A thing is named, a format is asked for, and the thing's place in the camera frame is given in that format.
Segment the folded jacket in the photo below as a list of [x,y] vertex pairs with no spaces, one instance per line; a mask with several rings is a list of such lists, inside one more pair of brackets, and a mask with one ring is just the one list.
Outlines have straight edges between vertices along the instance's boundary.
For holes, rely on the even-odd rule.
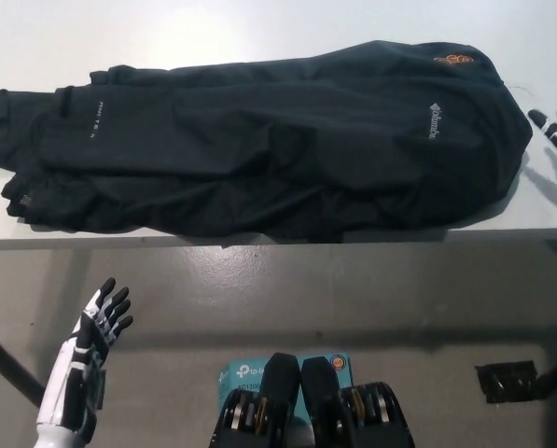
[[[489,59],[455,44],[91,78],[0,132],[0,166],[18,172],[6,194],[31,198],[9,213],[194,236],[424,228],[504,197],[531,138]],[[0,91],[0,110],[14,117],[19,95]],[[30,175],[11,162],[19,142]]]

